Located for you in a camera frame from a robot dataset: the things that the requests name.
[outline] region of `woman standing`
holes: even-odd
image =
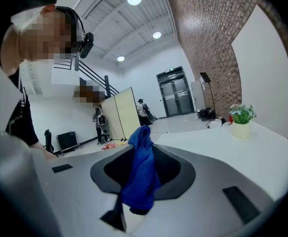
[[[97,131],[97,136],[98,136],[97,145],[101,145],[102,144],[101,143],[102,131],[101,131],[101,128],[100,128],[99,118],[102,118],[102,116],[104,118],[105,116],[101,113],[101,111],[100,111],[100,109],[98,107],[95,109],[95,111],[96,112],[93,115],[93,122],[96,122],[96,131]],[[107,143],[108,142],[108,140],[107,140],[108,138],[107,138],[106,134],[104,134],[104,138],[105,138],[105,143]]]
[[[139,106],[137,106],[136,108],[138,109],[138,112],[139,112],[140,125],[141,126],[150,125],[149,119],[147,117],[147,113],[143,109],[143,106],[144,106],[143,99],[139,99],[138,103],[139,103]]]

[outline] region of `black bag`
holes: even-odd
[[[98,117],[98,123],[99,125],[106,124],[106,118],[103,114],[101,114],[101,116]]]
[[[52,146],[52,133],[50,132],[49,129],[47,129],[44,132],[45,136],[45,150],[47,150],[50,153],[54,152],[54,147]]]
[[[215,116],[215,112],[211,108],[205,108],[198,113],[198,116],[201,119],[212,119]]]
[[[143,105],[143,111],[145,111],[145,113],[150,113],[149,107],[147,106],[147,104],[142,103],[142,105]]]

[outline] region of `person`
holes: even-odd
[[[49,5],[30,19],[21,29],[0,21],[0,66],[22,97],[14,109],[6,132],[22,139],[30,148],[40,149],[47,159],[56,158],[40,143],[34,130],[30,103],[19,75],[19,65],[25,61],[53,59],[54,54],[78,51],[78,20],[67,7]]]
[[[97,137],[98,137],[97,145],[102,145],[102,142],[101,142],[102,130],[100,128],[100,119],[101,118],[105,119],[105,116],[101,113],[98,107],[95,109],[95,111],[96,112],[94,113],[92,119],[93,119],[93,122],[96,122],[96,131],[97,131]],[[107,143],[108,138],[106,134],[104,134],[104,138],[105,138],[105,143]]]
[[[139,113],[139,120],[140,120],[140,125],[150,125],[149,119],[147,117],[146,111],[143,109],[144,103],[143,99],[138,100],[139,106],[137,106],[138,113]]]

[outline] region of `headset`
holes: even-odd
[[[83,23],[79,17],[79,15],[74,11],[72,8],[64,7],[64,6],[56,6],[56,9],[58,11],[63,12],[65,15],[67,15],[71,19],[72,25],[76,25],[77,20],[80,21],[82,32],[83,32],[83,40],[79,41],[76,45],[78,47],[78,52],[80,58],[84,59],[89,54],[90,50],[94,46],[94,35],[91,32],[85,33],[85,29],[83,26]],[[72,42],[76,43],[77,40],[73,39],[76,36],[76,29],[72,28]]]

